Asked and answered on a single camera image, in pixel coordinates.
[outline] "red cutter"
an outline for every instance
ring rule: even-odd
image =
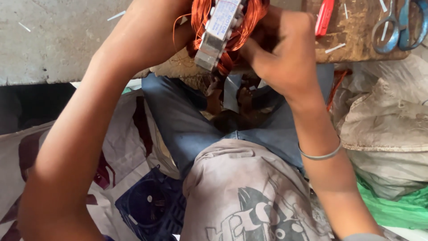
[[[322,37],[327,32],[331,13],[333,12],[334,0],[324,0],[318,14],[317,24],[315,25],[315,36]]]

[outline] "gray t-shirt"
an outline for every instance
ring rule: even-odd
[[[183,193],[184,241],[330,240],[312,218],[300,173],[251,142],[223,139],[203,150]]]

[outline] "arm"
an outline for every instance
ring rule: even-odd
[[[261,78],[286,98],[302,151],[311,156],[333,152],[339,138],[317,82],[312,15],[271,7],[262,24],[265,32],[275,30],[282,41],[271,54],[249,39],[241,54]],[[358,192],[345,150],[323,161],[303,156],[302,160],[330,224],[341,239],[356,233],[383,235]]]
[[[174,21],[190,4],[188,0],[134,0],[96,52],[29,175],[18,214],[26,241],[104,240],[86,209],[86,195],[113,111],[137,72],[175,54]],[[177,49],[192,35],[189,23],[176,28]]]

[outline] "hand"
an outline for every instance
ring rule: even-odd
[[[174,22],[190,12],[191,4],[192,0],[134,0],[96,57],[131,74],[165,62],[194,37],[187,21],[175,28],[174,47]]]
[[[280,42],[272,53],[263,50],[252,38],[243,45],[241,55],[257,75],[288,102],[303,99],[312,90],[319,90],[313,16],[270,6],[260,23],[267,35],[277,35]]]

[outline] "green plastic bag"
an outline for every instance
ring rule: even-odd
[[[378,198],[371,186],[357,176],[358,190],[379,225],[428,229],[428,187],[403,196],[399,201]]]

